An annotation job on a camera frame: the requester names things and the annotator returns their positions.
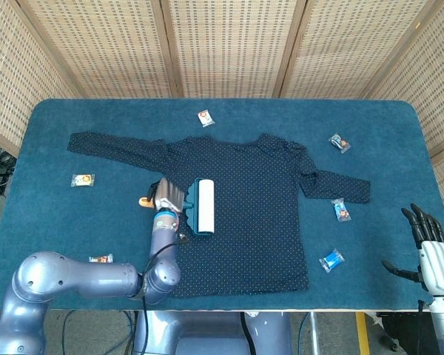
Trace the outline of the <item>white table leg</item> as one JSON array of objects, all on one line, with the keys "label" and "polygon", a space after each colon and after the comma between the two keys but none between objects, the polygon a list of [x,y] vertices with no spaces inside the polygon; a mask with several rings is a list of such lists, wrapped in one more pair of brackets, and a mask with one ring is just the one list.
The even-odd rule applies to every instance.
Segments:
[{"label": "white table leg", "polygon": [[311,323],[312,355],[318,355],[316,314],[311,311],[309,316]]}]

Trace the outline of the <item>woven wooden folding screen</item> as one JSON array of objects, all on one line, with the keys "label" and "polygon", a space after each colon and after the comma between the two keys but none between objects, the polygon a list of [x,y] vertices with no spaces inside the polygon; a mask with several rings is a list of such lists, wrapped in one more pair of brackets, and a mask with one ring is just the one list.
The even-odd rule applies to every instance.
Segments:
[{"label": "woven wooden folding screen", "polygon": [[376,98],[444,202],[444,0],[0,0],[0,147],[47,98]]}]

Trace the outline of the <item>lint roller with teal handle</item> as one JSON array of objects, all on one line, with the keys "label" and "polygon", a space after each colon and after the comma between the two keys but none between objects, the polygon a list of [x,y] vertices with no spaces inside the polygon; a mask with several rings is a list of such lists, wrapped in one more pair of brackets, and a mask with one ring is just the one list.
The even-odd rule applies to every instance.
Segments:
[{"label": "lint roller with teal handle", "polygon": [[215,184],[213,180],[198,178],[184,192],[184,207],[181,214],[169,209],[156,210],[147,201],[147,194],[138,199],[144,208],[156,210],[154,229],[179,229],[181,221],[185,221],[196,236],[209,236],[215,233]]}]

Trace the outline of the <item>black chair base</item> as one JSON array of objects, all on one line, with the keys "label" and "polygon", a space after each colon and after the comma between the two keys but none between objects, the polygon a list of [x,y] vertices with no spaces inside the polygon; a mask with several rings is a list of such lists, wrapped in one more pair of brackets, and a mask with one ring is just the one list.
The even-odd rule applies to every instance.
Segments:
[{"label": "black chair base", "polygon": [[429,313],[377,312],[385,332],[408,355],[434,355],[434,329]]}]

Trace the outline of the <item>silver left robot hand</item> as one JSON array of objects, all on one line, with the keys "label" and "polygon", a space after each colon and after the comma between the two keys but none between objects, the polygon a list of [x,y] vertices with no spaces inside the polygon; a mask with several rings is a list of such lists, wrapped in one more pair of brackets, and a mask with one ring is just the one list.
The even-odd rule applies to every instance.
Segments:
[{"label": "silver left robot hand", "polygon": [[181,214],[184,207],[184,192],[163,177],[150,186],[147,193],[147,201],[151,202],[158,211],[169,209],[177,214]]}]

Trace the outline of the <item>blue orange candy packet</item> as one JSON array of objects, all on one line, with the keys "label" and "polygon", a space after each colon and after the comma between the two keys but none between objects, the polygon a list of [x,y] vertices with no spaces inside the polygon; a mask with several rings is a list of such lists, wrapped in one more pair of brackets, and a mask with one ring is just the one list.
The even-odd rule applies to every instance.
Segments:
[{"label": "blue orange candy packet", "polygon": [[346,208],[343,198],[338,198],[331,201],[336,218],[339,222],[347,222],[351,220],[351,215]]}]

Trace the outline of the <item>clear dark candy packet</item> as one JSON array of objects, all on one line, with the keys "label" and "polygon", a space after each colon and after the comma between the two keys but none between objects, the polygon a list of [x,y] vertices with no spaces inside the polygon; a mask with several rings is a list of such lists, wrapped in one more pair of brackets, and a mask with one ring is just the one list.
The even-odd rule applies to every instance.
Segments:
[{"label": "clear dark candy packet", "polygon": [[341,154],[344,154],[351,148],[350,143],[338,133],[333,134],[333,136],[329,138],[329,143],[339,149]]}]

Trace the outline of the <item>navy polka dot shirt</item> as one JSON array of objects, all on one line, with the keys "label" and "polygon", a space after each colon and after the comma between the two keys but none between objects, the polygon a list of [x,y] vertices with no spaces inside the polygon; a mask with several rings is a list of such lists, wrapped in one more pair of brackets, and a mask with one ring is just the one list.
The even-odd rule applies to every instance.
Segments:
[{"label": "navy polka dot shirt", "polygon": [[213,181],[215,230],[179,250],[177,298],[305,291],[299,197],[370,201],[369,181],[319,169],[305,146],[273,135],[230,143],[209,136],[166,142],[79,132],[68,148],[160,172],[183,190],[198,178]]}]

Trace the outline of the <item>white red candy packet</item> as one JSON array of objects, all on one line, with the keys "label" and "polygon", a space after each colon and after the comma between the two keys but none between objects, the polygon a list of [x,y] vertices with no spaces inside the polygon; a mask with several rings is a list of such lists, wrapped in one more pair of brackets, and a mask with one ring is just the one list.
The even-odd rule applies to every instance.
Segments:
[{"label": "white red candy packet", "polygon": [[202,126],[203,128],[215,124],[215,121],[213,120],[212,116],[210,115],[208,109],[205,109],[205,110],[200,111],[200,112],[198,113],[198,120],[200,121],[201,126]]}]

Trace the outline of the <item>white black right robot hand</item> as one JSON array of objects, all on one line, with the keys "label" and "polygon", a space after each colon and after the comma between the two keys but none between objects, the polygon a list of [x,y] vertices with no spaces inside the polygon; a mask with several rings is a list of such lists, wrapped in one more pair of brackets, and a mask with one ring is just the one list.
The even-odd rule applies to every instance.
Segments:
[{"label": "white black right robot hand", "polygon": [[396,277],[419,283],[433,297],[444,297],[444,232],[441,223],[412,203],[410,209],[402,208],[408,220],[419,257],[416,271],[393,266],[389,261],[383,267]]}]

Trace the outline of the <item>teal plush table cloth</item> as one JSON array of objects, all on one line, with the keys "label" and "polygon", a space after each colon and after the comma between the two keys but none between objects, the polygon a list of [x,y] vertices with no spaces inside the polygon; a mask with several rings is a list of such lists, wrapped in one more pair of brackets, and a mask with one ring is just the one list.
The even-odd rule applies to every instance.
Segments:
[{"label": "teal plush table cloth", "polygon": [[[215,124],[203,128],[198,113]],[[300,237],[309,289],[281,294],[209,296],[160,304],[163,310],[412,311],[428,294],[387,272],[388,260],[414,269],[417,250],[401,208],[411,203],[444,230],[444,205],[414,108],[404,101],[296,99],[47,99],[30,116],[0,219],[0,307],[14,271],[36,251],[75,260],[112,253],[143,268],[153,213],[138,199],[159,176],[67,148],[74,132],[179,141],[209,135],[245,143],[263,133],[304,145],[325,170],[371,182],[367,204],[349,204],[337,221],[330,200],[299,197]],[[329,143],[338,133],[351,148]],[[72,187],[73,175],[93,186]],[[333,249],[345,261],[330,273],[319,263]]]}]

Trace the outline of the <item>blue white candy packet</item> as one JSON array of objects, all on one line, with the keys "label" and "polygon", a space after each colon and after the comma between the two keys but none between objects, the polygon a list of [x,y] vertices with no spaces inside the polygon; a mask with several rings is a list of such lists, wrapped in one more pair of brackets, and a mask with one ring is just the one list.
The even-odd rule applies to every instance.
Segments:
[{"label": "blue white candy packet", "polygon": [[326,273],[330,273],[333,269],[335,269],[344,261],[345,259],[343,255],[336,248],[334,248],[332,252],[330,252],[325,257],[319,259],[319,263]]}]

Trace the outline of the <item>blue-grey robot torso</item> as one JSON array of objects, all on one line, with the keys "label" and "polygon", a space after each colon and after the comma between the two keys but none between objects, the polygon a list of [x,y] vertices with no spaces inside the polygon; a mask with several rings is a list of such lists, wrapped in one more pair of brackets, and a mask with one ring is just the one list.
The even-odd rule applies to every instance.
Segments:
[{"label": "blue-grey robot torso", "polygon": [[132,355],[292,355],[289,315],[140,311]]}]

